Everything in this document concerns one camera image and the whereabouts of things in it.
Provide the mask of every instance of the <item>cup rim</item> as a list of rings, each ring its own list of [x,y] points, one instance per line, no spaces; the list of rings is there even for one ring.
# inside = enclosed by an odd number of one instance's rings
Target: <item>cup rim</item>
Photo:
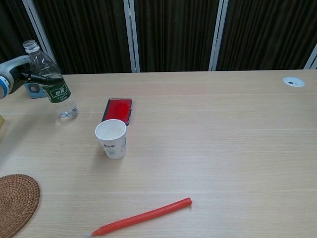
[[[111,120],[119,121],[119,122],[121,122],[122,124],[124,124],[124,131],[120,134],[120,136],[118,136],[118,137],[116,137],[116,138],[114,138],[114,139],[111,139],[111,140],[105,140],[105,139],[102,139],[102,138],[100,138],[99,136],[97,136],[97,129],[98,129],[98,127],[101,126],[103,123],[109,122],[109,121],[111,121]],[[118,120],[118,119],[108,119],[108,120],[104,120],[104,121],[100,122],[100,123],[96,126],[95,136],[96,136],[99,140],[112,141],[112,140],[116,140],[116,139],[119,139],[120,137],[122,137],[122,136],[126,133],[126,131],[127,131],[127,125],[126,125],[123,121]]]

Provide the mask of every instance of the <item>printed logo on cup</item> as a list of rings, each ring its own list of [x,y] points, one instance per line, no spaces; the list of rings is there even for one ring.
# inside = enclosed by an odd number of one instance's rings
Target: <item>printed logo on cup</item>
[[[125,151],[126,144],[127,144],[127,140],[126,138],[124,138],[124,141],[122,142],[122,145],[121,145],[121,152]]]
[[[113,148],[114,145],[105,145],[105,144],[104,144],[104,147],[106,147],[106,148]]]
[[[116,151],[115,150],[112,150],[112,149],[109,149],[107,150],[107,153],[111,156],[115,156],[116,155]]]

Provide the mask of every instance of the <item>green bottle label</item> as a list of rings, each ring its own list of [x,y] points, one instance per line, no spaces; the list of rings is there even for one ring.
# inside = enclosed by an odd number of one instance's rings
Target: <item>green bottle label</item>
[[[60,103],[70,96],[70,90],[65,82],[54,86],[42,85],[42,88],[51,103]]]

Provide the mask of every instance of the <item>white metal frame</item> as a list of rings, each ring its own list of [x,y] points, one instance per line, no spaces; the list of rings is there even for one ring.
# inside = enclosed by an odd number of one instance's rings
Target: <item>white metal frame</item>
[[[221,46],[221,39],[224,29],[224,23],[226,20],[227,9],[228,9],[229,0],[219,0],[216,26],[214,28],[211,55],[209,61],[209,71],[215,71],[217,68],[219,51]]]
[[[36,36],[38,37],[38,40],[40,41],[39,43],[41,45],[42,51],[46,53],[56,63],[55,56],[52,52],[50,43],[46,36],[41,20],[39,18],[38,12],[36,11],[36,8],[34,6],[33,0],[22,0],[22,1],[26,9],[26,12],[29,15],[29,18],[31,20]]]
[[[304,69],[317,69],[317,43],[311,53],[311,56],[308,58]]]
[[[127,28],[131,72],[140,72],[139,48],[135,21],[134,0],[123,0],[125,24]]]

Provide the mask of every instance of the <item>black curtain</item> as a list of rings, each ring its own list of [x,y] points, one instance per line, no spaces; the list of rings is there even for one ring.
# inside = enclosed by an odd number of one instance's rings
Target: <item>black curtain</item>
[[[317,0],[231,0],[217,70],[303,69],[317,43]]]
[[[218,0],[135,0],[141,72],[208,70]]]
[[[65,74],[131,72],[122,0],[34,0]]]
[[[21,0],[0,1],[0,63],[25,55],[22,43],[37,40]]]

